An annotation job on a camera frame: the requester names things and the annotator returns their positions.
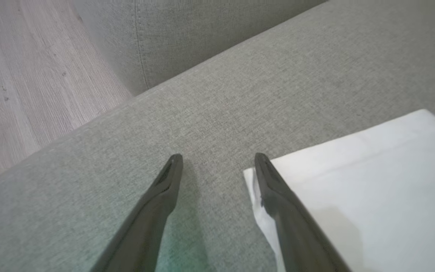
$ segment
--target gray upholstery fabric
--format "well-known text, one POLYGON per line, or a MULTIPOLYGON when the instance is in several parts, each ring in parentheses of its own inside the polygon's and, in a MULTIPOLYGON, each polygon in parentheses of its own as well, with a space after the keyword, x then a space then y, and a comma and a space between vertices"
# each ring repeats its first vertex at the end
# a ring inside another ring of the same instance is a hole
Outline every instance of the gray upholstery fabric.
POLYGON ((87 270, 173 153, 159 270, 274 270, 242 170, 427 108, 435 0, 331 0, 193 67, 0 175, 0 271, 87 270))
POLYGON ((74 0, 93 41, 135 95, 325 0, 74 0))

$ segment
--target stitching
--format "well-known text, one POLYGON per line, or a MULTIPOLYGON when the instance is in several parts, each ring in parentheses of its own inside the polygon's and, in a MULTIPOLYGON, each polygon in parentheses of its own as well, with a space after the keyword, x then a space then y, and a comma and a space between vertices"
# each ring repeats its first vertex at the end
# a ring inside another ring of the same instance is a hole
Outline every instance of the stitching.
POLYGON ((145 69, 143 68, 143 54, 142 54, 142 49, 140 48, 139 33, 137 31, 137 0, 134 0, 133 2, 134 2, 134 13, 135 13, 135 35, 137 36, 137 48, 139 50, 138 54, 140 55, 140 65, 142 65, 143 80, 148 90, 149 84, 147 83, 147 76, 145 75, 145 69))

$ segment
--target floor plank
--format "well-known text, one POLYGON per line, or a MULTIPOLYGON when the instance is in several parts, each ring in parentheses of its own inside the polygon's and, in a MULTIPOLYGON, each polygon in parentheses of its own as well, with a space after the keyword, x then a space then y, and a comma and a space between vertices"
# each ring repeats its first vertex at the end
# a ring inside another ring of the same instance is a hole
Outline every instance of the floor plank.
POLYGON ((0 173, 130 97, 71 0, 0 0, 0 173))

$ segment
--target gray couch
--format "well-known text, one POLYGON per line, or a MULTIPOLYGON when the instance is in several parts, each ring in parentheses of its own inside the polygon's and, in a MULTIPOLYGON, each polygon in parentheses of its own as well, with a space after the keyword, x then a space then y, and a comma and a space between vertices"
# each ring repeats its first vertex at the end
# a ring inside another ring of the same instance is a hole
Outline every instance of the gray couch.
POLYGON ((242 175, 254 153, 282 156, 420 108, 435 114, 435 0, 330 0, 0 175, 0 271, 88 270, 173 153, 184 172, 157 270, 274 270, 242 175))

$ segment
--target white cloth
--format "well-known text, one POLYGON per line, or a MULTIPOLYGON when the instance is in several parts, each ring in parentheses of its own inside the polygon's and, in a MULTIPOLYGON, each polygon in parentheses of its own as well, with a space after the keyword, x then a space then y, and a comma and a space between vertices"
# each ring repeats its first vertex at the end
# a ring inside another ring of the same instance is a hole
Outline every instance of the white cloth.
MULTIPOLYGON (((427 110, 271 162, 353 271, 435 271, 435 116, 427 110)), ((244 176, 284 271, 254 169, 244 176)))

